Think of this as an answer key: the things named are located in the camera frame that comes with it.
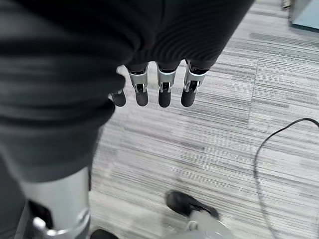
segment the floor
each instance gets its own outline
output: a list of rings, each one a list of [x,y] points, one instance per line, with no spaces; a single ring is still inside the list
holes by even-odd
[[[164,204],[177,189],[214,206],[237,239],[270,239],[252,162],[262,141],[299,118],[319,120],[319,33],[291,28],[279,0],[257,0],[205,78],[195,103],[158,105],[156,66],[149,104],[127,104],[104,128],[93,165],[92,229],[120,239],[159,239],[185,226]],[[124,68],[119,69],[127,79]],[[300,123],[261,151],[259,171],[271,227],[281,239],[316,239],[319,131]]]

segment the robotic leg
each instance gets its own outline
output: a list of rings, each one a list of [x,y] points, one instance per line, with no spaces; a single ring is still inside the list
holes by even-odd
[[[233,239],[231,231],[220,222],[219,214],[213,207],[205,205],[192,196],[178,191],[166,194],[166,204],[173,211],[186,216],[185,231],[179,232],[164,239]],[[118,239],[115,235],[96,230],[91,239]]]

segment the robotic hand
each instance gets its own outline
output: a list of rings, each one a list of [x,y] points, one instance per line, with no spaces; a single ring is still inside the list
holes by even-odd
[[[129,70],[145,106],[147,64],[158,64],[159,104],[169,106],[179,62],[181,102],[197,88],[252,0],[3,0],[0,9],[0,153],[48,238],[89,228],[89,173],[99,129],[125,104]],[[112,94],[114,103],[107,99]]]

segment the black sleeve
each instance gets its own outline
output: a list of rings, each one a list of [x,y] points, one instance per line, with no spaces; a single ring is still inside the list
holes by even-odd
[[[91,163],[115,110],[107,96],[125,83],[116,68],[152,44],[152,21],[124,1],[2,0],[0,11],[0,153],[17,179],[65,177]]]

